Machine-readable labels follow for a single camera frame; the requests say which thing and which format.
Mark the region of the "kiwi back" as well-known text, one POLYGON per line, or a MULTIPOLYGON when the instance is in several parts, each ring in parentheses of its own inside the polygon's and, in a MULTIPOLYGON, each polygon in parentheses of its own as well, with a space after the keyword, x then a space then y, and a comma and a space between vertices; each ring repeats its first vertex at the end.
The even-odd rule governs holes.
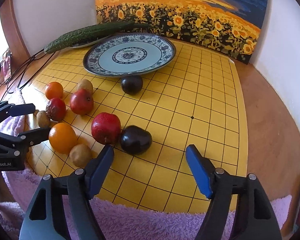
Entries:
POLYGON ((93 92, 94 92, 93 84, 87 79, 82 79, 81 81, 79 81, 76 88, 77 88, 77 90, 85 89, 90 94, 93 94, 93 92))

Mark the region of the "green bitter gourd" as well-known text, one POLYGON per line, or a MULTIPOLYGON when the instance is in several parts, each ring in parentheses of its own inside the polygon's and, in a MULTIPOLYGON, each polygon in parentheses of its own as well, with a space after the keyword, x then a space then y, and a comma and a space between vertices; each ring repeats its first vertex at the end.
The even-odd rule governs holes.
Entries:
POLYGON ((130 31, 133 29, 145 29, 148 27, 149 24, 147 23, 135 23, 133 21, 95 24, 61 35, 44 48, 44 53, 51 54, 64 48, 74 46, 75 44, 89 43, 96 41, 99 38, 113 35, 114 33, 130 31))

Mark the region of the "large orange front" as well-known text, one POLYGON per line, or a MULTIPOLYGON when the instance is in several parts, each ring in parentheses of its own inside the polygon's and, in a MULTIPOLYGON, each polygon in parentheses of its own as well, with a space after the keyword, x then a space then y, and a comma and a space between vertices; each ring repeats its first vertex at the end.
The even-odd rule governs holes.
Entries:
POLYGON ((56 152, 69 154, 71 149, 77 145, 77 136, 69 124, 61 122, 51 128, 49 142, 56 152))

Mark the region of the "small kiwi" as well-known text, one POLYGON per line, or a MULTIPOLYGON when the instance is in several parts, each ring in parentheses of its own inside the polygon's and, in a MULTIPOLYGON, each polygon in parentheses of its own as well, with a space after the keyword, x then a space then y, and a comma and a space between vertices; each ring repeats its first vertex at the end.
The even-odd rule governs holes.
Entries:
POLYGON ((40 128, 49 127, 51 124, 50 118, 47 116, 46 111, 39 111, 37 113, 37 123, 40 128))

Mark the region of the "blue white porcelain plate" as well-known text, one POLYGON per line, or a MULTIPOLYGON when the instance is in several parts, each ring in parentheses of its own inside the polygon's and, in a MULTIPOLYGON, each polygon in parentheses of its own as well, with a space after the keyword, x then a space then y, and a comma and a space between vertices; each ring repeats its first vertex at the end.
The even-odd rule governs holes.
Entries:
POLYGON ((176 55, 168 39, 149 33, 120 33, 91 47, 83 66, 88 72, 103 77, 142 75, 168 65, 176 55))

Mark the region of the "sunflower field painting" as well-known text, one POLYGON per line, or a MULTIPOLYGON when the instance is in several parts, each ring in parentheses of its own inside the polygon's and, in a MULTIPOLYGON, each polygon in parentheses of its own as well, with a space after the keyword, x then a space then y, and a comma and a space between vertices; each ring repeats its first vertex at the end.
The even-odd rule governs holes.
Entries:
POLYGON ((95 0, 98 22, 133 21, 248 63, 268 0, 95 0))

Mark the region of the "small orange back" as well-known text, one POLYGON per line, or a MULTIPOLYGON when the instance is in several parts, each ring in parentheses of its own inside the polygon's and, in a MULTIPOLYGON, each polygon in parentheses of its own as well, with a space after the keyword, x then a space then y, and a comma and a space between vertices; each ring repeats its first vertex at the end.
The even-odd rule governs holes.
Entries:
POLYGON ((45 96, 47 99, 62 98, 63 86, 58 82, 48 83, 45 87, 45 96))

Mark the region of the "dark plum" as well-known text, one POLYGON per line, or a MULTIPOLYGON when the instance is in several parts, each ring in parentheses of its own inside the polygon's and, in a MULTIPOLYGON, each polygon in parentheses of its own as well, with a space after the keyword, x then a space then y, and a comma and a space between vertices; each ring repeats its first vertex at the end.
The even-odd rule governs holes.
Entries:
POLYGON ((138 75, 125 76, 121 79, 122 90, 129 95, 138 94, 142 90, 143 79, 138 75))
POLYGON ((143 154, 150 148, 151 144, 151 133, 138 126, 128 126, 121 133, 120 146, 128 154, 143 154))

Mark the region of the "large red apple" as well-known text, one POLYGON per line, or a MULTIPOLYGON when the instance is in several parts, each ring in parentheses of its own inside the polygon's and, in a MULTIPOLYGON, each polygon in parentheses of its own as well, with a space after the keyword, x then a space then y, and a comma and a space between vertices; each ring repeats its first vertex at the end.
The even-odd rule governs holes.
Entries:
POLYGON ((102 145, 114 145, 121 134, 121 122, 115 114, 101 112, 91 123, 92 137, 102 145))

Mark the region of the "purple fluffy towel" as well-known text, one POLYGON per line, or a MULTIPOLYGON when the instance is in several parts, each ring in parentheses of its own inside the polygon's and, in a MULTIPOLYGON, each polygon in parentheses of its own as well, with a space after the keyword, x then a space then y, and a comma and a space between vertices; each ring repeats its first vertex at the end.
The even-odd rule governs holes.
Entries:
MULTIPOLYGON (((24 131, 25 116, 8 118, 0 124, 0 132, 9 135, 17 135, 24 131)), ((20 181, 30 185, 30 193, 34 193, 40 177, 31 170, 10 172, 13 181, 20 181)), ((286 222, 292 196, 271 201, 278 225, 280 228, 286 222)), ((67 197, 65 198, 66 217, 69 219, 70 234, 74 239, 76 235, 74 223, 69 210, 67 197)), ((97 197, 92 199, 92 208, 97 218, 101 219, 101 229, 104 230, 107 239, 194 239, 201 226, 206 213, 164 213, 153 210, 137 210, 124 205, 115 205, 107 200, 97 197)), ((17 202, 0 202, 0 226, 11 237, 19 239, 24 211, 17 202)), ((228 214, 222 239, 228 239, 234 222, 235 211, 228 214)))

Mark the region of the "yellow go board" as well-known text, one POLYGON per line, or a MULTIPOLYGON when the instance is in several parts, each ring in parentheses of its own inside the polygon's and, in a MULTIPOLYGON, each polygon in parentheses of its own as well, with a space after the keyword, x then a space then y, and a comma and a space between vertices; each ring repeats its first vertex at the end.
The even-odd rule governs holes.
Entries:
POLYGON ((135 125, 152 136, 150 148, 133 156, 120 145, 98 197, 136 209, 202 213, 209 201, 198 189, 185 157, 194 144, 215 167, 245 176, 248 130, 243 93, 234 62, 213 51, 175 41, 175 58, 166 67, 143 76, 135 96, 123 92, 119 78, 99 77, 83 67, 86 49, 62 53, 23 89, 27 103, 43 111, 44 90, 52 82, 64 88, 69 104, 77 83, 94 87, 93 110, 84 116, 67 110, 80 143, 98 154, 102 145, 91 135, 91 124, 101 112, 115 114, 122 127, 135 125))

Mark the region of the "kiwi front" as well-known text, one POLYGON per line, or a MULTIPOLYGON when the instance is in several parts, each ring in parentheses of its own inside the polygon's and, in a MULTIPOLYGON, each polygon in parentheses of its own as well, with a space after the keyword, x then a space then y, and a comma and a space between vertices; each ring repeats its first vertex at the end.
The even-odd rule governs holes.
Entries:
POLYGON ((71 149, 69 158, 76 167, 85 168, 92 159, 91 149, 85 144, 78 144, 71 149))

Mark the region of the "wrinkled small red apple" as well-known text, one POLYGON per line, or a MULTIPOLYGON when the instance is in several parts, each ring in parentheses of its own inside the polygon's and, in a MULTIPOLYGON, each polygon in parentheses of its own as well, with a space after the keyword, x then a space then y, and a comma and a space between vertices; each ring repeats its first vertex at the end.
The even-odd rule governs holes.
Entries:
POLYGON ((66 105, 60 98, 52 98, 46 106, 46 114, 53 121, 61 121, 66 115, 66 105))

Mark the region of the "small plate under gourd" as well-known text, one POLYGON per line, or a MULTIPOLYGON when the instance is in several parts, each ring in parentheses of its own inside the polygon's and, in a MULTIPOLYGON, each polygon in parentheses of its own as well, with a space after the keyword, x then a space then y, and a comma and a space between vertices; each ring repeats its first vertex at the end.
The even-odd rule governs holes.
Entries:
POLYGON ((88 47, 88 46, 92 46, 92 45, 97 44, 98 42, 101 42, 102 40, 104 40, 105 38, 108 38, 108 37, 109 37, 109 35, 105 36, 105 37, 102 37, 102 38, 98 38, 94 41, 74 44, 74 45, 71 46, 71 48, 79 49, 79 48, 85 48, 85 47, 88 47))

